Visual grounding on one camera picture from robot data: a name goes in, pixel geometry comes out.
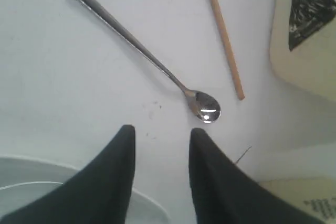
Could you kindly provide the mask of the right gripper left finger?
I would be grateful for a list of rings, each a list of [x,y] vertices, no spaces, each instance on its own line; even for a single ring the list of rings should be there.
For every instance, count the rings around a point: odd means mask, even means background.
[[[123,125],[84,169],[1,223],[125,223],[134,174],[135,128]]]

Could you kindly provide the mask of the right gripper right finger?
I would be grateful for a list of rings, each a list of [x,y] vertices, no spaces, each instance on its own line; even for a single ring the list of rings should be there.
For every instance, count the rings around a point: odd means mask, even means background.
[[[321,223],[249,178],[204,129],[191,130],[188,172],[197,223]]]

